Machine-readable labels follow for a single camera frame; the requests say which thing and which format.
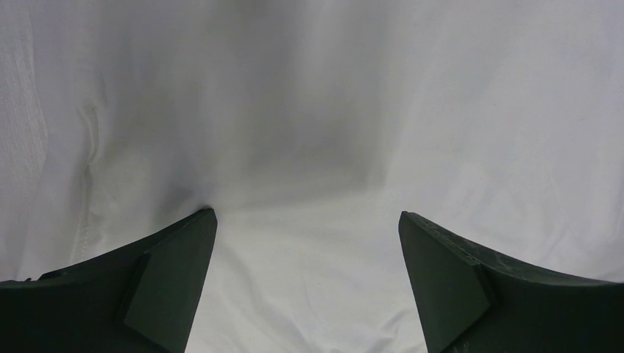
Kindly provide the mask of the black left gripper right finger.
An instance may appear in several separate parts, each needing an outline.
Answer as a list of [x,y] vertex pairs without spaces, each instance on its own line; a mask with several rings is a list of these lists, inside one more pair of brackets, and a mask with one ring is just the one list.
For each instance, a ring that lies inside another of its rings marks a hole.
[[623,285],[563,274],[416,213],[398,232],[429,352],[621,352]]

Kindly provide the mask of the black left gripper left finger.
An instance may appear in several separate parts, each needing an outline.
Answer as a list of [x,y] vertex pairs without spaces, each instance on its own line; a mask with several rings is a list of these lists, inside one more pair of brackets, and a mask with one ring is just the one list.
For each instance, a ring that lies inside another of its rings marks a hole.
[[3,352],[184,352],[216,239],[205,208],[90,260],[1,284]]

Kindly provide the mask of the white t shirt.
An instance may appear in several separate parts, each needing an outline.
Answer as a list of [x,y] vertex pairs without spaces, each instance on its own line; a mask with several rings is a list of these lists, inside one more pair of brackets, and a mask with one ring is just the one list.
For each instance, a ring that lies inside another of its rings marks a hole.
[[402,211],[623,280],[621,1],[3,1],[1,278],[203,206],[190,352],[424,352]]

